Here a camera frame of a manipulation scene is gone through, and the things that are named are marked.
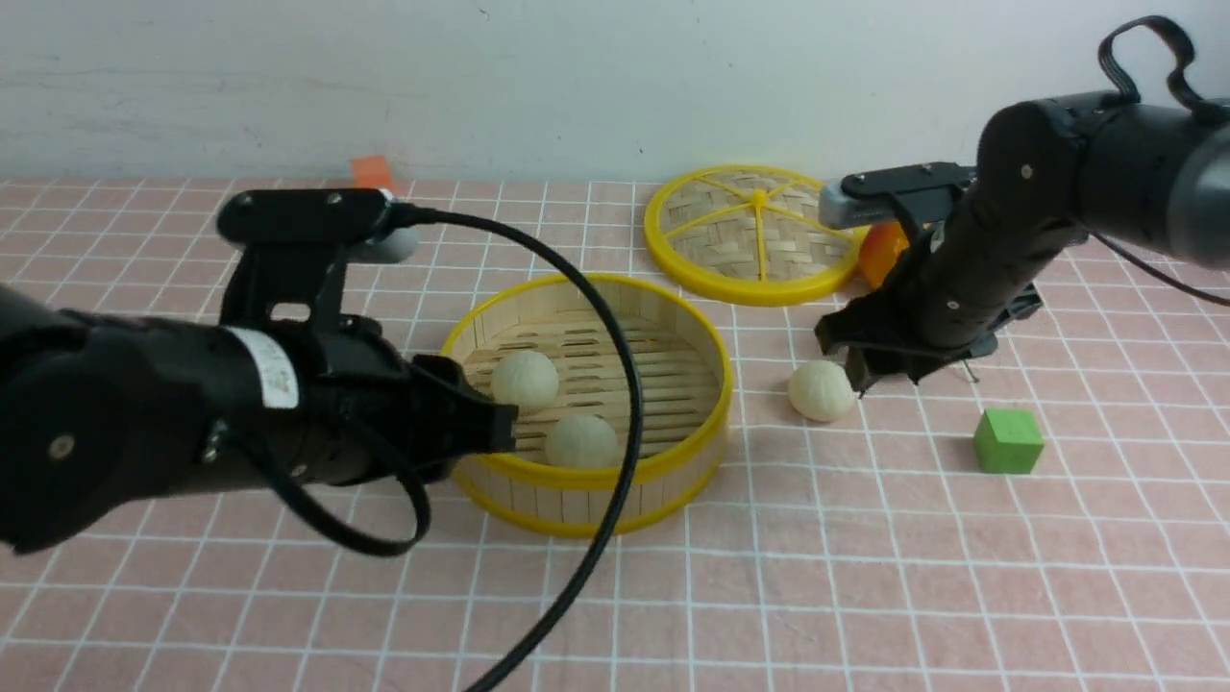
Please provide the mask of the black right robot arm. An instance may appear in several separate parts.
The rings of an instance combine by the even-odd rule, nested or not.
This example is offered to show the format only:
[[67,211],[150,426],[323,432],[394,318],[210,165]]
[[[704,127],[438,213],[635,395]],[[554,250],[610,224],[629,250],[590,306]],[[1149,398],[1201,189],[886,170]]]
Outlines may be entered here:
[[847,175],[818,216],[835,231],[899,222],[908,240],[883,284],[822,316],[822,354],[856,391],[918,383],[991,355],[998,332],[1042,309],[1037,277],[1091,236],[1226,270],[1228,113],[1106,92],[1021,102],[990,118],[975,165]]

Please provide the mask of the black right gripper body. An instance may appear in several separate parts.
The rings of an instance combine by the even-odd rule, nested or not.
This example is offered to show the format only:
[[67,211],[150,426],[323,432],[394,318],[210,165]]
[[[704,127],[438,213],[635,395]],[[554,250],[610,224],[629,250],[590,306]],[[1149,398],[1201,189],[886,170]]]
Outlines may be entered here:
[[819,320],[823,355],[861,345],[889,355],[889,376],[930,376],[950,366],[952,329],[1000,329],[1018,318],[1012,304],[1077,237],[1064,216],[986,192],[966,193],[942,231],[936,248],[924,236],[879,289]]

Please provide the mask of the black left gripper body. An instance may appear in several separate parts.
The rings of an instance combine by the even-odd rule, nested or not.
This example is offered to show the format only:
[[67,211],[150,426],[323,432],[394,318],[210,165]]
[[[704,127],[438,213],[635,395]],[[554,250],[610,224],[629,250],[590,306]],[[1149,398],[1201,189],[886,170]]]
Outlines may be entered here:
[[303,479],[353,486],[390,476],[355,430],[364,428],[426,483],[446,478],[462,456],[462,371],[449,358],[405,358],[371,318],[332,328],[274,320],[228,327],[260,375],[264,408],[289,422],[294,450],[311,451]]

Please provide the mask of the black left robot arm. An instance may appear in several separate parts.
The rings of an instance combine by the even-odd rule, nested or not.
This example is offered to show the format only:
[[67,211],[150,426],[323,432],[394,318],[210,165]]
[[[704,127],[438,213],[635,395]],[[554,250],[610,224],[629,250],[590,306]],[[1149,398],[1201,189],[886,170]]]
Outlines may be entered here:
[[269,489],[322,537],[403,556],[427,487],[514,450],[517,408],[373,320],[202,324],[2,289],[2,542],[62,545],[134,501]]

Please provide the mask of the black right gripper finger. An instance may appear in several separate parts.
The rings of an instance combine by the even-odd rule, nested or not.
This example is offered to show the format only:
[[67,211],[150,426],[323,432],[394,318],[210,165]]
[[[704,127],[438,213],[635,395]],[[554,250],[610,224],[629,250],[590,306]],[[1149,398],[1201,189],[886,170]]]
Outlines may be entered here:
[[847,345],[843,368],[852,391],[866,395],[889,376],[889,355],[861,345]]
[[963,360],[988,358],[995,354],[998,349],[998,332],[1000,329],[990,327],[983,329],[956,327],[952,329],[952,334],[947,337],[947,340],[950,340],[947,363],[963,363]]

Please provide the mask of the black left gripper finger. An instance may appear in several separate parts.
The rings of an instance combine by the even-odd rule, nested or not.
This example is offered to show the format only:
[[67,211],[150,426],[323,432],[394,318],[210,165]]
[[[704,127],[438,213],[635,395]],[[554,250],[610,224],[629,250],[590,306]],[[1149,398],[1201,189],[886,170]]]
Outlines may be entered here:
[[515,450],[517,407],[497,404],[480,393],[460,363],[451,358],[423,359],[423,386],[426,430],[437,456]]

